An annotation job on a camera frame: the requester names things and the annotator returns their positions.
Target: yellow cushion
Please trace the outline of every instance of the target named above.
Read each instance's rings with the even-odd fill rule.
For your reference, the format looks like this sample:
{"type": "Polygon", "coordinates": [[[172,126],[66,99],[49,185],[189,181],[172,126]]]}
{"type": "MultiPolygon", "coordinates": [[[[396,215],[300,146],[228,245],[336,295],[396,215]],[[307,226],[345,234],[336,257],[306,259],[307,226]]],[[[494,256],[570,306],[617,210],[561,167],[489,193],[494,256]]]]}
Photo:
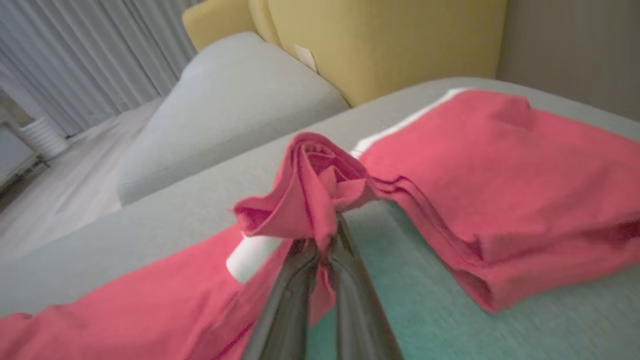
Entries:
{"type": "Polygon", "coordinates": [[[311,50],[352,105],[447,76],[495,77],[506,0],[269,0],[282,47],[311,50]]]}
{"type": "Polygon", "coordinates": [[[208,0],[188,8],[182,23],[197,51],[223,37],[256,32],[247,0],[208,0]]]}
{"type": "Polygon", "coordinates": [[[269,11],[269,0],[249,0],[249,11],[253,17],[253,23],[258,29],[258,34],[268,42],[280,46],[278,32],[273,24],[271,12],[269,11]]]}

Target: gray curtain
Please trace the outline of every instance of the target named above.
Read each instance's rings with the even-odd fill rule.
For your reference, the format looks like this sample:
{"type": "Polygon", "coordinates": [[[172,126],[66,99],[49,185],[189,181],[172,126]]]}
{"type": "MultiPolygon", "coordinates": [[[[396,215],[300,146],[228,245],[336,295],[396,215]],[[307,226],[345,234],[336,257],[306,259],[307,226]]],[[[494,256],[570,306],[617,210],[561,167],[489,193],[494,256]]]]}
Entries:
{"type": "Polygon", "coordinates": [[[167,95],[195,0],[0,0],[0,62],[67,134],[167,95]]]}

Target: folded red garment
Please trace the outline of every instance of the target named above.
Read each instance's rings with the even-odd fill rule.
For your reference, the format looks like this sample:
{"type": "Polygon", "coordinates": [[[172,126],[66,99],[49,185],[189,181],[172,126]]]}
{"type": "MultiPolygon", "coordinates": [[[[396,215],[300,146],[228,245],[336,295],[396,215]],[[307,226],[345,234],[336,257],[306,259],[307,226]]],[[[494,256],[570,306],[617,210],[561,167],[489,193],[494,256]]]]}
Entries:
{"type": "MultiPolygon", "coordinates": [[[[287,254],[285,241],[246,284],[225,261],[246,235],[315,238],[322,251],[336,211],[374,195],[364,167],[325,137],[297,135],[272,193],[245,199],[239,225],[122,276],[76,302],[35,316],[0,320],[1,359],[239,359],[287,254]]],[[[311,301],[311,321],[332,306],[326,272],[311,301]]]]}
{"type": "Polygon", "coordinates": [[[477,90],[360,157],[491,312],[640,260],[638,159],[633,141],[477,90]]]}

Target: teal fabric surface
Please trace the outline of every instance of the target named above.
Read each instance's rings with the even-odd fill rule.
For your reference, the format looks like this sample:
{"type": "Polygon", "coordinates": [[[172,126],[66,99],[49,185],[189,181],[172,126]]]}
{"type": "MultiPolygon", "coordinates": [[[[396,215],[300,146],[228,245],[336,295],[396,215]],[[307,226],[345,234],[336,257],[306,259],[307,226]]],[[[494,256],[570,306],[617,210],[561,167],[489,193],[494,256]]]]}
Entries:
{"type": "MultiPolygon", "coordinates": [[[[640,359],[640,266],[493,315],[395,204],[371,203],[346,218],[407,360],[640,359]]],[[[335,359],[335,337],[333,310],[311,329],[307,359],[335,359]]]]}

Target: gray upholstery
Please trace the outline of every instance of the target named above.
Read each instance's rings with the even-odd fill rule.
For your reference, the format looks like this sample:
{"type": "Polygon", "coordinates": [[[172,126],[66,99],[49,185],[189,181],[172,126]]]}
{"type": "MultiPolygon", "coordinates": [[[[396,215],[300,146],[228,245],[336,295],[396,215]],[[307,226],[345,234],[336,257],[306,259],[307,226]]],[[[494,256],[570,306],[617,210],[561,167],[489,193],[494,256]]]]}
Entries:
{"type": "Polygon", "coordinates": [[[348,108],[334,87],[255,33],[224,38],[186,67],[118,175],[128,205],[348,108]]]}
{"type": "MultiPolygon", "coordinates": [[[[554,95],[499,81],[454,78],[423,83],[306,128],[350,149],[439,98],[474,86],[526,95],[544,110],[640,142],[640,124],[554,95]]],[[[0,315],[70,302],[115,277],[163,258],[233,224],[233,204],[266,193],[291,135],[248,151],[0,266],[0,315]]]]}

